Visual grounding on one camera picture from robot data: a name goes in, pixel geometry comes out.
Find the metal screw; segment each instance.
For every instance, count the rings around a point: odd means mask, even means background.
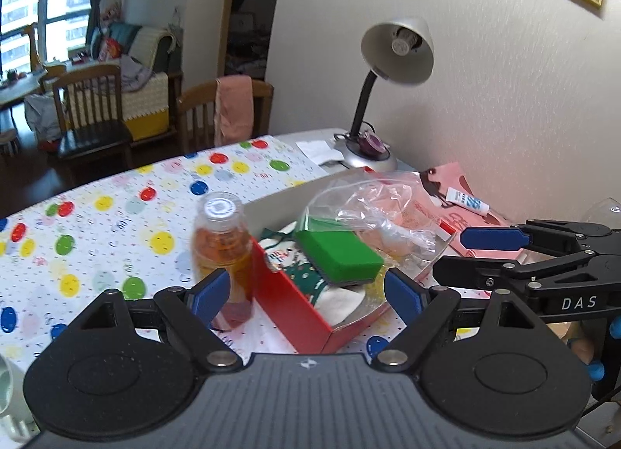
[[[378,361],[384,365],[403,365],[408,360],[408,355],[398,349],[386,349],[378,355]]]
[[[237,362],[237,355],[232,351],[214,351],[207,355],[207,361],[213,366],[231,366]]]

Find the dining table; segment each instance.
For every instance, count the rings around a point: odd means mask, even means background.
[[[18,79],[13,83],[4,83],[0,88],[0,111],[10,110],[10,119],[14,128],[17,126],[13,118],[13,108],[21,104],[28,95],[40,92],[39,79],[43,73],[44,71],[28,73],[25,78]]]
[[[227,191],[247,203],[346,171],[339,164],[324,170],[297,149],[296,140],[314,136],[265,136],[164,160],[0,220],[0,355],[26,370],[108,288],[144,299],[170,286],[195,285],[201,277],[191,236],[201,197]],[[369,358],[403,328],[390,309],[341,352]],[[156,330],[137,332],[158,339]],[[251,319],[215,333],[244,362],[256,352],[297,353],[256,302]],[[0,448],[14,447],[0,430]]]

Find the blue gripper pad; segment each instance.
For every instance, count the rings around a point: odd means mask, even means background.
[[[460,235],[461,245],[469,250],[519,251],[530,243],[522,230],[496,227],[470,227]]]
[[[229,299],[231,278],[225,269],[217,269],[189,290],[187,305],[209,328],[215,315]]]
[[[427,306],[426,290],[398,269],[389,269],[384,276],[386,300],[409,325]]]

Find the doorway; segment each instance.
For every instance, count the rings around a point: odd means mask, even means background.
[[[276,0],[231,0],[224,75],[265,79]]]

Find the lamp shade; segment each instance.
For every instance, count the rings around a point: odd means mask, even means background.
[[[408,51],[403,51],[405,42],[395,45],[404,33],[409,38]],[[362,38],[362,56],[374,73],[388,81],[408,85],[425,82],[434,68],[434,42],[427,22],[411,18],[372,26]]]

